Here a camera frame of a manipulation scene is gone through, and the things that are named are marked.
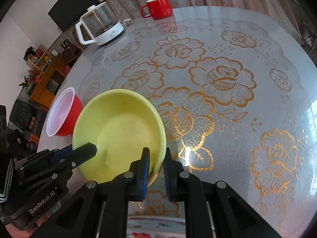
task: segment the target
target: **white kettle handle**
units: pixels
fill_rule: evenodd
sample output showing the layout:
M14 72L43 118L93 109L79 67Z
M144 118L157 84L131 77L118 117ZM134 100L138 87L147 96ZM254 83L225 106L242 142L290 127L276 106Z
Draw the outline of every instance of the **white kettle handle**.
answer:
M80 26L82 25L82 21L80 20L76 25L75 25L75 28L76 28L76 32L77 32L77 36L79 38L79 41L83 44L83 45L89 45L91 43L95 43L96 41L95 40L87 40L85 41L83 36L82 36L82 33L81 33L81 29L80 29Z

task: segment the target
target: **mug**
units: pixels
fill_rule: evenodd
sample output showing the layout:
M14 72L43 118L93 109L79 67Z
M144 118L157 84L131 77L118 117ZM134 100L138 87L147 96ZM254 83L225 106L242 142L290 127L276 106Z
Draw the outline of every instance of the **mug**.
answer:
M155 20L166 18L173 14L173 8L168 0L148 0L147 5L141 7L141 16L143 18L152 17ZM143 14L143 8L148 7L150 15Z

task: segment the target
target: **black screen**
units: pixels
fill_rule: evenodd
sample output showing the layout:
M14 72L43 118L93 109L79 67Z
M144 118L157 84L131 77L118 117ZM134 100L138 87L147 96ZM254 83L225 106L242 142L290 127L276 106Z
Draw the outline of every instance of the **black screen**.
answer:
M87 12L87 8L98 4L98 0L58 0L48 14L64 32Z

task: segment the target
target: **yellow bowl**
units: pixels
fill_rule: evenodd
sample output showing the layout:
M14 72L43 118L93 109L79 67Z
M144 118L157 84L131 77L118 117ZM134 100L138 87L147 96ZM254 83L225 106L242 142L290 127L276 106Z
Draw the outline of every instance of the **yellow bowl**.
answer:
M73 149L87 142L96 145L97 154L79 170L85 180L98 183L128 171L131 162L141 158L143 147L148 147L150 186L166 152L165 129L158 112L146 98L126 89L106 91L85 106L75 125Z

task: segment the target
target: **metal screw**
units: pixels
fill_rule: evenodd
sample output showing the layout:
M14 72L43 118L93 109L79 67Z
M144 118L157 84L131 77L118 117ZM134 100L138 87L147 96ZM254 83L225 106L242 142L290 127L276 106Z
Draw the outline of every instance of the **metal screw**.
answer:
M86 183L87 188L91 189L96 187L96 182L95 181L89 181Z
M126 177L126 178L131 178L131 177L133 177L133 173L132 172L125 172L123 174L123 176Z
M227 184L224 181L219 181L219 182L217 182L217 186L220 189L224 189L224 188L226 188Z
M181 172L181 173L180 173L180 177L182 177L182 178L188 178L188 177L189 177L189 173L188 173L188 172Z

